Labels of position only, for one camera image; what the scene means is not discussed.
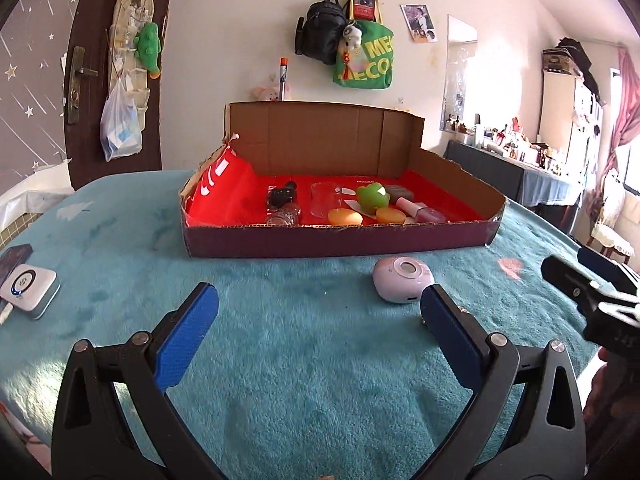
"green plush toy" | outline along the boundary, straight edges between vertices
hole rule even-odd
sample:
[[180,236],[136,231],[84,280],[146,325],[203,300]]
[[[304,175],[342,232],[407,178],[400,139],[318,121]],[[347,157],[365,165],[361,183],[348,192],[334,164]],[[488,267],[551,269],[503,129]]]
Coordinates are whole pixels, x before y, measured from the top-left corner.
[[356,190],[358,204],[367,214],[373,215],[379,207],[388,207],[391,196],[379,182],[360,186]]
[[147,23],[133,40],[136,46],[136,57],[149,72],[151,79],[160,77],[158,53],[161,51],[158,26],[154,22]]

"metal screw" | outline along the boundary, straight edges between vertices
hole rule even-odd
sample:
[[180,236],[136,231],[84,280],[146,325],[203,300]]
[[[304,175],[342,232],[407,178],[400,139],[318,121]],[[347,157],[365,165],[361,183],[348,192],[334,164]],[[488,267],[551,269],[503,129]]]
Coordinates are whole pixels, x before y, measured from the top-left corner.
[[87,348],[89,348],[89,342],[86,339],[81,339],[74,345],[76,352],[84,352]]
[[149,341],[149,334],[147,332],[137,332],[131,338],[131,342],[136,346],[143,345],[147,341]]
[[551,349],[558,353],[564,352],[564,343],[562,341],[553,340],[551,342]]
[[495,334],[491,334],[491,342],[496,346],[505,346],[507,344],[507,338],[496,332]]

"red picture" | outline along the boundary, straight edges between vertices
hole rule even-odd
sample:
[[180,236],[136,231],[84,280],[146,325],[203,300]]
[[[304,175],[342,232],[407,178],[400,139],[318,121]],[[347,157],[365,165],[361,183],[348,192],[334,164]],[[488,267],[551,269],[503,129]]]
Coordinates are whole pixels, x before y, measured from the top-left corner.
[[353,0],[353,19],[376,21],[376,0]]

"white star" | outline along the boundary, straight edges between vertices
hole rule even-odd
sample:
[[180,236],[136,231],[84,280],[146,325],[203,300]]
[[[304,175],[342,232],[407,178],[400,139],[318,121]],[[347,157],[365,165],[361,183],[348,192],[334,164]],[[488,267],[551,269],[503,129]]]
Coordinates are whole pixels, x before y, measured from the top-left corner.
[[9,81],[9,79],[11,79],[12,77],[15,77],[15,69],[16,69],[16,68],[18,68],[18,67],[17,67],[17,66],[12,66],[12,64],[11,64],[11,63],[9,63],[9,70],[7,70],[7,71],[5,72],[5,74],[7,74],[7,75],[8,75],[8,77],[7,77],[7,79],[6,79],[7,81]]

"dark brown door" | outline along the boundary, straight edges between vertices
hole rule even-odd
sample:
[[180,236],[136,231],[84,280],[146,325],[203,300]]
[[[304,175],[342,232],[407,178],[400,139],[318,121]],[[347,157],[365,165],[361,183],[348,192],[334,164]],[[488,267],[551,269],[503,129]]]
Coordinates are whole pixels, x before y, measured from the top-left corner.
[[[78,9],[71,28],[69,50],[66,55],[65,96],[68,95],[69,78],[74,48],[85,49],[83,67],[98,71],[97,76],[82,76],[79,102],[79,118],[76,124],[68,124],[65,107],[65,142],[71,184],[74,188],[98,178],[116,173],[161,170],[159,104],[160,81],[148,79],[151,90],[146,112],[145,129],[142,132],[142,151],[137,155],[104,160],[100,145],[100,117],[108,94],[107,31],[113,21],[116,0],[78,0]],[[154,22],[164,36],[164,24],[169,0],[154,0]]]

